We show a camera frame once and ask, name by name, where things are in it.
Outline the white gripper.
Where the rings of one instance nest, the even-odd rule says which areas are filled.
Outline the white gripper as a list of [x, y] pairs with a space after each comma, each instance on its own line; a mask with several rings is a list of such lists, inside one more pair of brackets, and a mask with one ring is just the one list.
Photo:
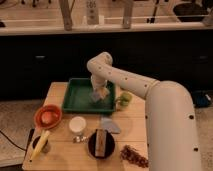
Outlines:
[[109, 94], [109, 90], [107, 89], [107, 82], [104, 83], [93, 83], [93, 92], [96, 91], [101, 95], [101, 99], [105, 99]]

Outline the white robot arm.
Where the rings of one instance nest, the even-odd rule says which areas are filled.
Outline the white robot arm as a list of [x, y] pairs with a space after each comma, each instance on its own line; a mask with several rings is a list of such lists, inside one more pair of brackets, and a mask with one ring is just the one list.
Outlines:
[[95, 90], [108, 81], [145, 100], [149, 171], [202, 171], [193, 101], [174, 81], [159, 81], [112, 66], [102, 52], [87, 62]]

